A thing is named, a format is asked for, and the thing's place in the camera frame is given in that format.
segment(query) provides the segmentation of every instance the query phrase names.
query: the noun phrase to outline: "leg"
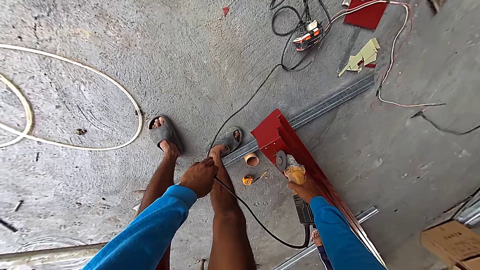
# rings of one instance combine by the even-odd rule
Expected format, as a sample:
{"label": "leg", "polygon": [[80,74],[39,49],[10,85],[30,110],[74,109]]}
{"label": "leg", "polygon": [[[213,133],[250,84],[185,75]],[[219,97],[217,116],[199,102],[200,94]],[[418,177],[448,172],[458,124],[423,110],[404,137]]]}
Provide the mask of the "leg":
{"label": "leg", "polygon": [[[163,122],[163,118],[160,117],[159,120],[155,121],[154,127],[161,126]],[[156,199],[162,197],[167,188],[173,185],[173,172],[175,171],[175,162],[180,156],[180,151],[178,150],[177,146],[170,141],[160,142],[160,147],[164,152],[163,159],[159,167],[155,171],[154,175],[152,176],[152,179],[150,180],[147,189],[145,190],[144,197],[142,198],[142,204],[139,208],[139,213],[145,210]],[[166,249],[156,269],[170,269],[170,246],[168,246],[168,248]]]}
{"label": "leg", "polygon": [[[222,153],[226,150],[225,146],[216,145],[210,151],[210,156],[218,166],[217,177],[233,190],[232,181],[222,162]],[[214,218],[213,243],[208,269],[255,270],[252,247],[247,236],[247,223],[237,199],[215,181],[210,200]]]}

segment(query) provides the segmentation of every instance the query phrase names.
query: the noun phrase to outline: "yellow angle grinder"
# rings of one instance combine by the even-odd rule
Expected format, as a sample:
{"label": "yellow angle grinder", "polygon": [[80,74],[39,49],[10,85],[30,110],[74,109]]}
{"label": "yellow angle grinder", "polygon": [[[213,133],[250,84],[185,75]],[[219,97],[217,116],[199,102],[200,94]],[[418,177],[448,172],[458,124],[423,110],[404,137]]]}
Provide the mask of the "yellow angle grinder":
{"label": "yellow angle grinder", "polygon": [[[276,167],[282,171],[289,181],[299,185],[305,183],[305,167],[298,164],[292,155],[286,155],[280,150],[276,154]],[[293,191],[293,201],[299,215],[300,223],[303,225],[312,225],[315,228],[313,213],[310,205],[302,200],[297,192]]]}

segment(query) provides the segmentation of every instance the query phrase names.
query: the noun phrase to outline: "slide sandal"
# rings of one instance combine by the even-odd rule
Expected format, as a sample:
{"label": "slide sandal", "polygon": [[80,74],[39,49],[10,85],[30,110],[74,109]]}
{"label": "slide sandal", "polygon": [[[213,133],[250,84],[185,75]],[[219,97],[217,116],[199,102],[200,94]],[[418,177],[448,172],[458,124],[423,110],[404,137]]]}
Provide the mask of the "slide sandal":
{"label": "slide sandal", "polygon": [[[238,139],[236,139],[234,136],[234,132],[236,130],[239,132]],[[225,145],[228,148],[228,152],[224,153],[223,154],[224,156],[232,152],[233,150],[235,150],[240,145],[242,137],[243,137],[242,130],[237,126],[233,126],[227,129],[223,134],[219,134],[217,136],[215,142],[212,145],[212,148],[216,145]]]}
{"label": "slide sandal", "polygon": [[[152,128],[152,126],[155,124],[155,120],[159,117],[163,117],[165,123],[163,123],[163,125],[159,127]],[[148,124],[148,133],[150,134],[150,137],[158,148],[160,148],[160,142],[166,140],[176,144],[180,151],[180,154],[183,153],[183,145],[181,144],[177,136],[177,132],[175,132],[175,128],[173,127],[172,122],[170,122],[170,119],[168,119],[167,116],[158,115],[152,120],[150,120],[150,123]]]}

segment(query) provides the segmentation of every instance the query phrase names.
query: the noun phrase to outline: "white hose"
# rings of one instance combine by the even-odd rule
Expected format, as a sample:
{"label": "white hose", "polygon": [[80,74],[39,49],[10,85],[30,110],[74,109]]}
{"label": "white hose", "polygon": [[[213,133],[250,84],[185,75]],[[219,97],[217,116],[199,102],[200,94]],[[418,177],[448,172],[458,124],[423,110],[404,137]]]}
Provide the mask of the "white hose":
{"label": "white hose", "polygon": [[45,52],[45,51],[41,51],[41,50],[37,50],[37,49],[30,49],[30,48],[25,48],[25,47],[13,46],[13,45],[8,45],[8,44],[0,44],[0,48],[21,50],[21,51],[40,54],[40,55],[52,57],[52,58],[55,58],[55,59],[58,59],[58,60],[62,60],[64,62],[74,64],[74,65],[79,66],[81,68],[84,68],[86,70],[92,71],[93,73],[96,73],[96,74],[100,75],[101,77],[109,80],[116,87],[118,87],[129,98],[130,102],[132,102],[133,106],[135,107],[135,110],[137,111],[137,115],[138,115],[138,128],[137,128],[137,132],[135,133],[135,135],[133,135],[133,137],[128,142],[126,142],[124,144],[121,144],[121,145],[118,145],[118,146],[114,146],[114,147],[103,147],[103,148],[81,147],[81,146],[58,143],[58,142],[38,138],[38,137],[35,137],[35,136],[32,136],[32,135],[28,134],[30,132],[31,128],[32,128],[32,125],[33,125],[33,113],[32,113],[32,109],[30,107],[30,104],[27,102],[25,96],[15,87],[15,85],[13,85],[9,80],[7,80],[7,78],[5,78],[3,75],[0,74],[0,80],[3,83],[5,83],[7,85],[7,87],[10,88],[10,90],[12,90],[12,92],[22,102],[22,105],[23,105],[24,110],[25,110],[25,116],[26,116],[26,119],[27,119],[27,124],[25,125],[25,129],[23,130],[23,132],[20,132],[18,130],[15,130],[15,129],[9,127],[9,126],[6,126],[6,125],[0,123],[0,128],[1,129],[4,129],[4,130],[18,136],[10,142],[1,144],[0,147],[9,146],[9,145],[12,145],[12,144],[20,141],[22,138],[27,138],[27,139],[34,140],[34,141],[37,141],[37,142],[42,142],[42,143],[45,143],[45,144],[50,144],[50,145],[55,145],[55,146],[60,146],[60,147],[67,147],[67,148],[72,148],[72,149],[77,149],[77,150],[107,151],[107,150],[114,150],[114,149],[122,148],[122,147],[125,147],[125,146],[129,145],[140,134],[140,132],[142,130],[142,114],[140,112],[140,108],[138,107],[137,102],[135,102],[133,97],[130,95],[130,93],[125,88],[123,88],[123,86],[121,86],[119,83],[117,83],[114,79],[110,78],[108,75],[106,75],[106,74],[102,73],[101,71],[98,71],[98,70],[96,70],[92,67],[83,65],[79,62],[76,62],[76,61],[70,60],[68,58],[58,56],[56,54],[52,54],[52,53],[49,53],[49,52]]}

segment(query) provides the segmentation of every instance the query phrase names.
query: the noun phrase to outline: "hand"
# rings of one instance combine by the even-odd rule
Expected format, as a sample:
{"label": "hand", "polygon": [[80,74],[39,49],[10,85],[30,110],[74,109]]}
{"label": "hand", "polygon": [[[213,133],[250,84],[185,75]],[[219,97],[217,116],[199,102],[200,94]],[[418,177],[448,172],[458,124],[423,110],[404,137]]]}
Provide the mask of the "hand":
{"label": "hand", "polygon": [[218,172],[212,157],[208,157],[201,162],[195,162],[180,179],[180,184],[195,192],[197,198],[205,197],[214,184],[214,176]]}
{"label": "hand", "polygon": [[310,203],[313,197],[322,195],[320,188],[317,186],[317,184],[315,184],[313,179],[308,174],[305,175],[305,183],[299,185],[294,182],[289,182],[288,188],[295,190],[300,198],[307,203]]}

